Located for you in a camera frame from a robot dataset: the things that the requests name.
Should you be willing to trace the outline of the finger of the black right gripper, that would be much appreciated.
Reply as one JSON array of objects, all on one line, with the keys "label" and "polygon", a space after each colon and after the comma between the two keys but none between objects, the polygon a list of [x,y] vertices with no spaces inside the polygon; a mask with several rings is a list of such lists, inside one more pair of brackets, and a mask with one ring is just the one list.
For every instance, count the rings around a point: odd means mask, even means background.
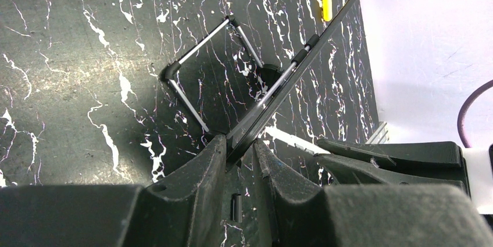
[{"label": "finger of the black right gripper", "polygon": [[338,155],[318,154],[316,155],[316,161],[330,173],[336,184],[447,184],[453,185],[460,189],[466,189],[463,181],[419,177],[410,174],[397,173],[375,167],[375,165],[372,163],[367,163]]},{"label": "finger of the black right gripper", "polygon": [[332,154],[390,168],[443,168],[463,166],[460,147],[454,142],[420,142],[408,144],[357,144],[354,142],[320,139],[317,146]]}]

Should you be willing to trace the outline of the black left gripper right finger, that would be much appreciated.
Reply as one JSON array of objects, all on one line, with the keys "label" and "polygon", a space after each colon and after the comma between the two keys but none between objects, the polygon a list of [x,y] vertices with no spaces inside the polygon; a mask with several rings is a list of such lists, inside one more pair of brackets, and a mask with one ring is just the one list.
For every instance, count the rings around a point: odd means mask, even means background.
[{"label": "black left gripper right finger", "polygon": [[384,178],[321,187],[262,142],[272,246],[491,246],[492,230],[458,185]]}]

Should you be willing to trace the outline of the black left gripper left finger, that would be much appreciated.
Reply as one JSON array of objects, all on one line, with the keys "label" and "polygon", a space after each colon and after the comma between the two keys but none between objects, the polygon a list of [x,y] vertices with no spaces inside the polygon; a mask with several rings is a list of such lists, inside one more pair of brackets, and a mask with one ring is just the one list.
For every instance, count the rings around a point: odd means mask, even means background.
[{"label": "black left gripper left finger", "polygon": [[219,246],[227,143],[140,185],[1,189],[2,246]]}]

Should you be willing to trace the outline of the white whiteboard marker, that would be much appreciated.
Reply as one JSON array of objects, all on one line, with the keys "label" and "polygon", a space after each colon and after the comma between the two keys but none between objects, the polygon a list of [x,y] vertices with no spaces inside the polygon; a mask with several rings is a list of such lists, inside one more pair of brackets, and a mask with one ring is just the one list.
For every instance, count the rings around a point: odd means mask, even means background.
[{"label": "white whiteboard marker", "polygon": [[295,135],[291,135],[287,132],[281,131],[273,126],[266,127],[265,132],[271,135],[273,138],[279,139],[280,141],[285,142],[287,145],[300,149],[312,156],[318,154],[330,154],[329,151],[311,142],[305,141],[304,139],[296,137]]}]

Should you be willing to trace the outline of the black marker cap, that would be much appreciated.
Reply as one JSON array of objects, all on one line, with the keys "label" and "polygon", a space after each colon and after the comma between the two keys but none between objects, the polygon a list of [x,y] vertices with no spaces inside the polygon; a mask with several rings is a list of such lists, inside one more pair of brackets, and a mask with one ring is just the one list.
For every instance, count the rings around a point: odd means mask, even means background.
[{"label": "black marker cap", "polygon": [[237,223],[242,222],[242,195],[241,194],[232,194],[231,220]]}]

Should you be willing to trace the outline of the small whiteboard black frame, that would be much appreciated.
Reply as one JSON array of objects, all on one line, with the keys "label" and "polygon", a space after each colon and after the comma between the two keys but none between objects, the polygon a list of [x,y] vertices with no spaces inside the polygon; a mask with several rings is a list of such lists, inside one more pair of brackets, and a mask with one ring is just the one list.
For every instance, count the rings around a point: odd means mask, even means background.
[{"label": "small whiteboard black frame", "polygon": [[248,122],[251,118],[253,118],[254,121],[238,143],[228,151],[226,157],[227,171],[230,171],[242,159],[248,148],[265,128],[272,115],[275,114],[277,109],[294,88],[295,84],[302,78],[305,71],[310,68],[317,55],[323,49],[324,43],[333,36],[337,27],[356,4],[356,1],[358,0],[348,0],[346,2],[321,35],[315,35],[315,39],[311,39],[314,44],[306,44],[304,49],[298,52],[293,58],[291,65],[274,83],[272,88],[268,90],[265,97],[258,102],[255,108],[245,115],[242,123]]}]

